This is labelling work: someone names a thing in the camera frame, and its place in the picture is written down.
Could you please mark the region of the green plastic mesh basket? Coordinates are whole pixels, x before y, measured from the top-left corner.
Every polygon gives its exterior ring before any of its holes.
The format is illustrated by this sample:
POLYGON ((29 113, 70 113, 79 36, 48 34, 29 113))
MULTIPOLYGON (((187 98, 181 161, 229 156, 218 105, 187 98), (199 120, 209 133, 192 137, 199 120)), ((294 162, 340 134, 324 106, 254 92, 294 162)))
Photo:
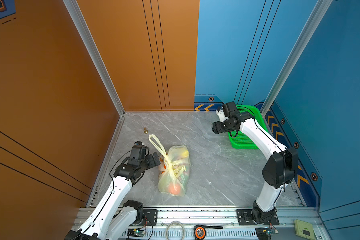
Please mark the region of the green plastic mesh basket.
POLYGON ((234 136, 236 130, 232 132, 232 135, 228 133, 229 140, 234 149, 253 150, 258 149, 258 143, 261 140, 269 140, 265 137, 265 133, 269 133, 266 123, 261 116, 260 110, 254 106, 249 105, 236 105, 240 113, 249 113, 255 117, 256 123, 253 123, 254 119, 251 119, 251 123, 243 123, 243 126, 238 130, 238 134, 234 136))

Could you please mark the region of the yellowish translucent plastic bag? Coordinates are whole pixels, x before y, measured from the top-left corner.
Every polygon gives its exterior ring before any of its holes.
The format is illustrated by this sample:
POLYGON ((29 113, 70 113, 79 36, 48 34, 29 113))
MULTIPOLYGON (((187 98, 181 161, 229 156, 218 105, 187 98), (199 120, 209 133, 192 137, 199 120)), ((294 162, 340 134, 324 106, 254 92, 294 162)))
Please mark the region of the yellowish translucent plastic bag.
POLYGON ((165 150, 155 135, 149 135, 149 141, 159 154, 159 182, 160 193, 183 197, 190 177, 190 153, 186 146, 172 146, 165 150))

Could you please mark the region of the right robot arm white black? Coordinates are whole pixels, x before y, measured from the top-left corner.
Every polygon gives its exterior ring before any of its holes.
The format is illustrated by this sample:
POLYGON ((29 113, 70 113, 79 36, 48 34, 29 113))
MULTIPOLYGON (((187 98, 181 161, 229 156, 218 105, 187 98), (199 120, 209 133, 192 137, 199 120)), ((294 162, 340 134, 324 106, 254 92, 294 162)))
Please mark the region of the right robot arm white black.
POLYGON ((251 110, 240 112, 234 102, 222 105, 216 113, 220 119, 213 123, 212 130, 216 135, 241 132, 268 160, 262 170, 265 183, 261 193, 254 201, 252 210, 242 218, 248 225, 278 225, 276 203, 297 174, 298 151, 278 142, 260 126, 251 110))

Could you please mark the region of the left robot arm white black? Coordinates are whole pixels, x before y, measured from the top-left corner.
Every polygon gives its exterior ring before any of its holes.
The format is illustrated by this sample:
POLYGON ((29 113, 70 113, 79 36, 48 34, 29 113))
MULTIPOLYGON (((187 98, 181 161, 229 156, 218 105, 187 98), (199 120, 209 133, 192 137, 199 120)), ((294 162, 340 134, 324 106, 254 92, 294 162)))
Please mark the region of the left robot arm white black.
POLYGON ((144 207, 137 201, 127 201, 118 212, 122 201, 138 183, 146 170, 160 165, 160 157, 137 141, 111 175, 111 183, 95 210, 77 231, 70 230, 66 240, 117 240, 131 225, 143 221, 144 207))

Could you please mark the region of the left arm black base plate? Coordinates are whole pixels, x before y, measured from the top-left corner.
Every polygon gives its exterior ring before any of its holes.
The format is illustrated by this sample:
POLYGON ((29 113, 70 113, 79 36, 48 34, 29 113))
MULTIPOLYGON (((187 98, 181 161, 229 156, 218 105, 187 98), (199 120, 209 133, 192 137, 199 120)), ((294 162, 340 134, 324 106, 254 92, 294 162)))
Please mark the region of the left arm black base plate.
POLYGON ((143 226, 146 221, 150 222, 153 226, 157 225, 158 210, 157 209, 143 209, 143 218, 139 222, 139 226, 143 226))

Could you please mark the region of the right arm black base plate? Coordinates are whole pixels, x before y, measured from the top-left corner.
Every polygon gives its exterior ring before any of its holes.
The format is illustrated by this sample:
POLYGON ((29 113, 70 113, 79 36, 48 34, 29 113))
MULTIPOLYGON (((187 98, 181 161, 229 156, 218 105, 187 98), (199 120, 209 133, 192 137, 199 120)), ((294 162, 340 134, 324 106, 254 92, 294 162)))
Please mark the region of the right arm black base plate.
POLYGON ((277 209, 273 209, 269 212, 263 212, 260 209, 238 209, 236 210, 237 218, 240 226, 249 225, 273 225, 278 226, 280 224, 277 216, 277 209))

